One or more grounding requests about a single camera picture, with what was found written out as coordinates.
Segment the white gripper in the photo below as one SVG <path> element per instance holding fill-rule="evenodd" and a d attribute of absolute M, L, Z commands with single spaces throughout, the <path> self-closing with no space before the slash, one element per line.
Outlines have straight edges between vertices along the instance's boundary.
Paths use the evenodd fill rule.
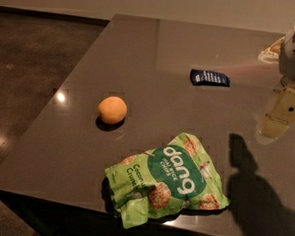
<path fill-rule="evenodd" d="M 282 37 L 257 56 L 264 63 L 277 64 L 282 76 L 295 80 L 295 24 Z M 295 123 L 295 82 L 283 89 L 274 89 L 268 98 L 265 113 L 258 121 L 256 140 L 271 144 L 279 139 Z"/>

